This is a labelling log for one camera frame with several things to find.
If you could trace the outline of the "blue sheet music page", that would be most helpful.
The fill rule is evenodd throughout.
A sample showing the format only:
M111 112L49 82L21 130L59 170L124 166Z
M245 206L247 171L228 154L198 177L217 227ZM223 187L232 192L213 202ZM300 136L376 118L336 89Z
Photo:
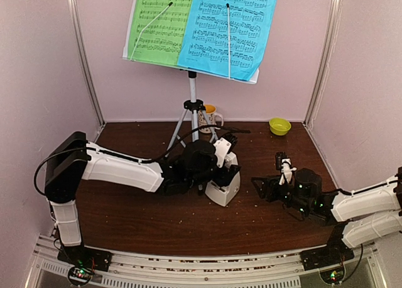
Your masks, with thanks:
M193 0L178 66L255 84L277 0Z

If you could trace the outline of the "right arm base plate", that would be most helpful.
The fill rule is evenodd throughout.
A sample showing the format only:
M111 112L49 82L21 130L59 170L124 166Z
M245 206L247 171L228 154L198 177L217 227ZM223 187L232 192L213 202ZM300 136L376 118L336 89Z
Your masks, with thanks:
M342 265L345 261L354 258L354 251L345 246L323 246L300 253L301 262L305 271L322 269L333 265Z

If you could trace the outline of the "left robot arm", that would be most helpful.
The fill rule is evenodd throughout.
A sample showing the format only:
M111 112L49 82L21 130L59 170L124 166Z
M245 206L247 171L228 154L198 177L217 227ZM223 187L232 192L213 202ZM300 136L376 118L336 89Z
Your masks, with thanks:
M239 190L240 166L233 149L242 129L223 127L216 141L195 140L182 153L168 158L169 148L157 158L138 158L88 141L81 131L72 133L39 166L45 167L45 196L55 217L62 250L76 265L90 260L75 203L82 180L99 180L135 187L164 196L184 194L193 187L215 187L211 200L226 206Z

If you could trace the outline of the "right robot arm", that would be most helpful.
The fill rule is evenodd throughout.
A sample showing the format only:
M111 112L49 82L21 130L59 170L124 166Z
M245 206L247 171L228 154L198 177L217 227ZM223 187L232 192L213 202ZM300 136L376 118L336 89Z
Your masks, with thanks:
M321 226L340 230L336 240L325 246L322 258L336 263L347 248L401 231L401 172L373 186L345 191L322 190L322 178L310 169L285 175L252 177L251 182L261 199L281 201L293 208L301 219L312 219Z

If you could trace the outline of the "green sheet music page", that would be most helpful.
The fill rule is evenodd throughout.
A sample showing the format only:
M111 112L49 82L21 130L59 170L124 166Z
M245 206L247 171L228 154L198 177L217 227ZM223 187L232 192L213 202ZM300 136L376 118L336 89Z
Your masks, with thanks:
M122 57L178 67L193 0L133 0Z

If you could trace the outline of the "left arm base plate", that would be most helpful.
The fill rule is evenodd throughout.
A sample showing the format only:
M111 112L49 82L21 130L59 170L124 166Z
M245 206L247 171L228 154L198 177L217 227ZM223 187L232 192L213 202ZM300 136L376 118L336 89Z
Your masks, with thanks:
M76 267L107 272L111 264L112 253L82 245L66 246L59 251L57 259Z

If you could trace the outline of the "white metronome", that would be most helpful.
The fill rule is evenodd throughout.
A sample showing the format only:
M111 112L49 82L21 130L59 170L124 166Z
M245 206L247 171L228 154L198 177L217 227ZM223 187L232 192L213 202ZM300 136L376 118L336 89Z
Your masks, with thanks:
M206 196L216 204L220 206L227 206L234 196L239 192L241 185L240 171L235 175L231 184L227 187L218 187L212 180L207 184L205 194Z

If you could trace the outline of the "white perforated music stand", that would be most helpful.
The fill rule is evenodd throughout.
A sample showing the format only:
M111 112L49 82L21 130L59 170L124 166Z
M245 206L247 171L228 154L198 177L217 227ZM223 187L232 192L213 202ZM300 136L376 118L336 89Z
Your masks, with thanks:
M177 67L175 69L184 70L188 74L188 79L190 83L190 99L185 103L183 113L189 114L191 116L191 123L193 128L192 138L196 140L198 138L198 119L197 115L199 111L204 110L204 104L201 100L197 98L196 93L196 78L199 74L208 74L208 73L200 73L194 70L188 70L181 67Z

